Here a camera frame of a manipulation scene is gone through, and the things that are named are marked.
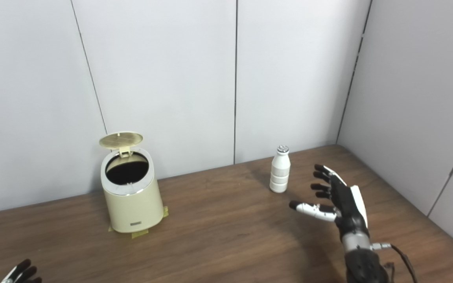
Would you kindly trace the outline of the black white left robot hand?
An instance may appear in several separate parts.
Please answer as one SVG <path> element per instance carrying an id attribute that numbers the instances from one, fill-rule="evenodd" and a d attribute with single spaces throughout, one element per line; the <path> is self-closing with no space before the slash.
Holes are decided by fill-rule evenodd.
<path id="1" fill-rule="evenodd" d="M 30 259 L 25 259 L 2 279 L 1 283 L 41 283 L 41 277 L 33 277 L 37 273 L 37 267 L 32 266 Z"/>

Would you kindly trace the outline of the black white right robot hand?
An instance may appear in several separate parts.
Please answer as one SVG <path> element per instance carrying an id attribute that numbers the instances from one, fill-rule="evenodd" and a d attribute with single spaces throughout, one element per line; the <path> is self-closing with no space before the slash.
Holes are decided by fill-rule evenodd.
<path id="1" fill-rule="evenodd" d="M 313 183 L 310 188 L 316 192 L 316 197 L 329 199 L 333 205 L 307 204 L 292 200 L 288 206 L 318 220 L 334 222 L 341 237 L 348 233 L 370 236 L 366 209 L 359 187 L 348 186 L 335 171 L 325 165 L 316 164 L 314 169 L 313 176 L 324 183 Z"/>

